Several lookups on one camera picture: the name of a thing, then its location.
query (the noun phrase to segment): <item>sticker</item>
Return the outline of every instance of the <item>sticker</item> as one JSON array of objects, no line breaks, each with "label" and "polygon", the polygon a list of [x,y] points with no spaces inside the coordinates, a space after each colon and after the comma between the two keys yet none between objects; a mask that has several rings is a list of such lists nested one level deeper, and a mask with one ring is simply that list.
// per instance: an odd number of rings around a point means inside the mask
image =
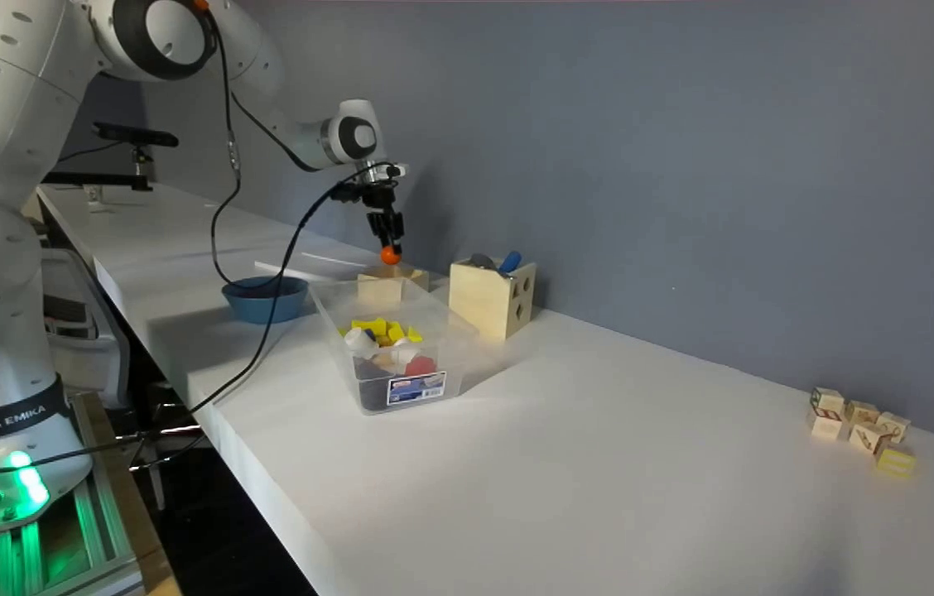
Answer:
[{"label": "sticker", "polygon": [[388,407],[439,400],[439,397],[444,397],[444,376],[388,381]]}]

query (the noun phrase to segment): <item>green light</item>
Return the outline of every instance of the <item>green light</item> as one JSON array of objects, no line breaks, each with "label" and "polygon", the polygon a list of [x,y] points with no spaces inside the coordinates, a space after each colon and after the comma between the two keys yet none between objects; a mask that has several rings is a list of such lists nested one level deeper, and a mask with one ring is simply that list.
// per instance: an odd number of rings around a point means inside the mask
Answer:
[{"label": "green light", "polygon": [[11,467],[22,467],[20,475],[18,475],[18,482],[27,488],[27,493],[30,493],[30,512],[38,512],[46,500],[49,500],[49,493],[46,493],[46,488],[45,488],[45,482],[41,482],[41,475],[38,475],[38,467],[30,467],[35,461],[27,457],[27,454],[20,454],[20,450],[13,450],[11,454]]}]

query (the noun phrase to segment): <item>table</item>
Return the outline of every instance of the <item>table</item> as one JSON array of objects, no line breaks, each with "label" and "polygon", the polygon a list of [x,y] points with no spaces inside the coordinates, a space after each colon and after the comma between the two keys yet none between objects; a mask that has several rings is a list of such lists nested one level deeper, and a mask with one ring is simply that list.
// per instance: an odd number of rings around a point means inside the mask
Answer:
[{"label": "table", "polygon": [[[211,202],[159,186],[45,206],[185,405],[246,363],[259,328],[225,316]],[[229,208],[229,271],[284,240]],[[368,258],[303,250],[296,267]],[[463,397],[365,414],[313,316],[198,425],[321,596],[934,596],[934,433],[912,430],[922,469],[888,482],[813,440],[794,389],[558,313],[512,348]]]}]

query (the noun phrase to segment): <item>box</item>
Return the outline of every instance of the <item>box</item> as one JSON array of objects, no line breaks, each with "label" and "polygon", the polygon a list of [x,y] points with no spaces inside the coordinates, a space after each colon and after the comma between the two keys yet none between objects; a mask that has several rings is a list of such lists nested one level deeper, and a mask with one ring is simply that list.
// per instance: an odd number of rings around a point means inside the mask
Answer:
[{"label": "box", "polygon": [[519,265],[507,278],[489,267],[450,265],[446,309],[480,338],[507,343],[533,320],[538,265]]},{"label": "box", "polygon": [[313,283],[332,351],[365,410],[398,410],[463,395],[494,351],[441,297],[406,283],[402,302],[371,302],[354,283]]}]

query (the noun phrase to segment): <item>clear plastic bin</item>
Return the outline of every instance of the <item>clear plastic bin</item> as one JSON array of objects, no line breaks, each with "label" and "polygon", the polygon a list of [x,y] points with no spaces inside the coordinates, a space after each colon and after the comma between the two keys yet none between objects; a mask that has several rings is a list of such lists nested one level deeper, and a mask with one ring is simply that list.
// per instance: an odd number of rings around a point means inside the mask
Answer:
[{"label": "clear plastic bin", "polygon": [[[475,376],[494,368],[496,354],[413,283],[402,283],[402,302],[368,302],[354,283],[313,283],[313,302],[329,320],[332,351],[365,410],[398,410],[463,395]],[[361,320],[408,326],[413,343],[382,345]]]}]

